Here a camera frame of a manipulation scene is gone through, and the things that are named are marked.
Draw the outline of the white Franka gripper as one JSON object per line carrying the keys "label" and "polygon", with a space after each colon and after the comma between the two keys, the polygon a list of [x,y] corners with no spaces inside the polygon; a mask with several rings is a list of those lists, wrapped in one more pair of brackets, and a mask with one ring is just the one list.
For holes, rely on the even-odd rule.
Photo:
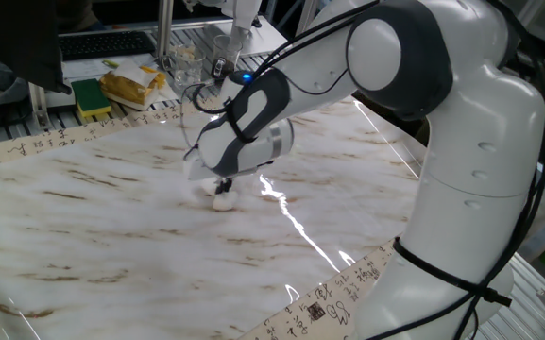
{"label": "white Franka gripper", "polygon": [[221,176],[221,175],[216,175],[211,169],[207,168],[200,158],[192,158],[192,159],[189,159],[188,161],[183,162],[183,172],[186,178],[191,181],[211,179],[211,178],[221,179],[217,183],[215,187],[215,192],[214,192],[216,195],[220,195],[224,191],[225,192],[230,191],[232,187],[231,178],[251,175],[272,164],[273,164],[273,161],[269,161],[267,163],[256,165],[255,167],[239,171],[238,173],[234,175]]}

